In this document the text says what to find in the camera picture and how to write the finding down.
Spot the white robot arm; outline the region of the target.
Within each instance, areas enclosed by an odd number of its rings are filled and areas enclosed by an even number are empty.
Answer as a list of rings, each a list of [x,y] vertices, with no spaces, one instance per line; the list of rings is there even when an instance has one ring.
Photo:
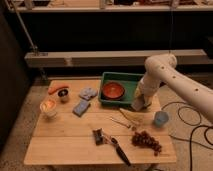
[[[169,54],[153,55],[145,60],[146,72],[139,81],[144,104],[150,104],[160,83],[165,83],[177,95],[196,107],[213,124],[213,90],[184,76],[175,70],[176,57]]]

